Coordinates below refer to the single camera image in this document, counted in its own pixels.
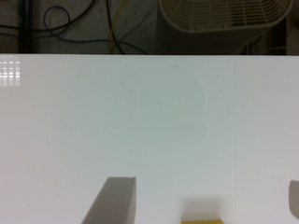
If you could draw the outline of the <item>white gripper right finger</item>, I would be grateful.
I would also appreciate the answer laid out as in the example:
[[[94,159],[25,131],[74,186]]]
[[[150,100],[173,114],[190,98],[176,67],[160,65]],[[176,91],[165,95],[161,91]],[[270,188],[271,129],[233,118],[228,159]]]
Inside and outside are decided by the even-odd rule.
[[[289,185],[289,207],[292,215],[299,219],[299,181],[296,180]]]

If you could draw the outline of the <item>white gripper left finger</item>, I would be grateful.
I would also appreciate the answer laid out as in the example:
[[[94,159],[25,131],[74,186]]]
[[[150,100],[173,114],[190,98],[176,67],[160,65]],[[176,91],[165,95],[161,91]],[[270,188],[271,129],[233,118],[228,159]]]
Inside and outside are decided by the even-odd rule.
[[[81,224],[135,224],[136,179],[109,177]]]

